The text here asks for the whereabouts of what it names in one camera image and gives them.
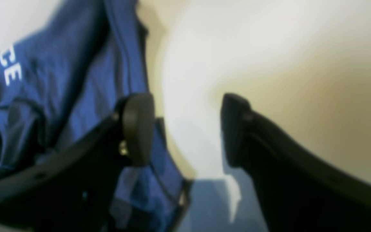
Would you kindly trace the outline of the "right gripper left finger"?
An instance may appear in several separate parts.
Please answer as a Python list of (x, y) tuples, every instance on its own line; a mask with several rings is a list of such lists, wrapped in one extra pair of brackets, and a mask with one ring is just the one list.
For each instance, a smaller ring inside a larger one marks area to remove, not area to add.
[(131, 94), (66, 151), (0, 179), (0, 224), (100, 232), (124, 167), (150, 163), (154, 121), (152, 94)]

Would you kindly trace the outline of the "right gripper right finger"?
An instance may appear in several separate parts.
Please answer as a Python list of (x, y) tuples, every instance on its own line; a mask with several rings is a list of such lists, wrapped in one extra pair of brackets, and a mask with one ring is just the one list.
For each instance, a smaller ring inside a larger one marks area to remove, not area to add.
[(371, 184), (311, 154), (238, 94), (223, 96), (221, 136), (270, 232), (371, 232)]

